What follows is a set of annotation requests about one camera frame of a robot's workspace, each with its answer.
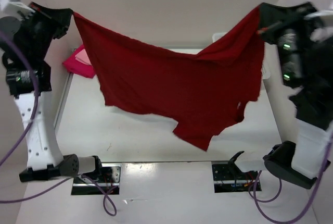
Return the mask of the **light pink t shirt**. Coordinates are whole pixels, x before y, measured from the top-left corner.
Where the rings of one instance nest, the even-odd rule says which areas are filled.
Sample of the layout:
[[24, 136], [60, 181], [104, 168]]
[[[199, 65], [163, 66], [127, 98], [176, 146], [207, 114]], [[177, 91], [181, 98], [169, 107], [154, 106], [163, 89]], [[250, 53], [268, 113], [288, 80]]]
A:
[[91, 61], [87, 55], [87, 52], [85, 49], [80, 50], [76, 55], [75, 55], [75, 59], [77, 61], [79, 61], [82, 64], [91, 66]]

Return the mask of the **magenta t shirt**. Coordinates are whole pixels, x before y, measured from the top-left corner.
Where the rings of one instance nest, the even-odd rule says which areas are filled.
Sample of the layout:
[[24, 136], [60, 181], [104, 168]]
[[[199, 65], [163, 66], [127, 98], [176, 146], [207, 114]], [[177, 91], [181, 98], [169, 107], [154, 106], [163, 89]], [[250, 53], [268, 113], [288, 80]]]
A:
[[68, 57], [62, 64], [66, 68], [67, 72], [80, 75], [85, 78], [92, 79], [95, 76], [94, 68], [91, 66], [80, 63], [75, 59], [75, 55], [82, 49], [84, 49], [84, 45], [78, 47], [71, 55]]

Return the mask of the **dark red t shirt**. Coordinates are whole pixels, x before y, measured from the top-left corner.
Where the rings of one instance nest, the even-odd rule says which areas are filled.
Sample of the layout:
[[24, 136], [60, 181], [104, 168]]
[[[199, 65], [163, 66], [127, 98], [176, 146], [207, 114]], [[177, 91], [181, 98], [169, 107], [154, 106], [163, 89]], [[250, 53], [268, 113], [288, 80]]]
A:
[[177, 122], [174, 134], [206, 151], [211, 139], [244, 119], [261, 90], [264, 42], [254, 8], [196, 54], [146, 44], [78, 13], [74, 21], [107, 106]]

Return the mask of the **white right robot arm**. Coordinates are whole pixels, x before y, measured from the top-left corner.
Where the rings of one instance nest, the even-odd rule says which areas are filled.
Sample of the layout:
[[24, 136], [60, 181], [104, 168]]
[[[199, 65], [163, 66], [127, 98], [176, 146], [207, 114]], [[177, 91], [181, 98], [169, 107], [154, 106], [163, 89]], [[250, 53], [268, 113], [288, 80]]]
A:
[[332, 25], [332, 11], [306, 2], [292, 7], [260, 5], [259, 35], [276, 45], [283, 83], [298, 89], [297, 141], [284, 141], [265, 154], [239, 152], [229, 165], [236, 172], [267, 170], [275, 177], [310, 189], [330, 165], [332, 137], [332, 36], [312, 40], [318, 28]]

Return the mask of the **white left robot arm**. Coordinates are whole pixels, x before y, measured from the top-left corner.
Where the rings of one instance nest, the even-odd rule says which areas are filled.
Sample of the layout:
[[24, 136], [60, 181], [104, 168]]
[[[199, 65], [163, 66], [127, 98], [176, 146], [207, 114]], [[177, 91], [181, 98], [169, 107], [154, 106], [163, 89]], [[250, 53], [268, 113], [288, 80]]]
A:
[[21, 115], [21, 139], [28, 148], [27, 167], [20, 173], [20, 181], [98, 176], [101, 162], [97, 156], [62, 154], [50, 115], [51, 68], [45, 56], [52, 40], [67, 33], [72, 10], [2, 1], [1, 11], [5, 14], [1, 19], [2, 64]]

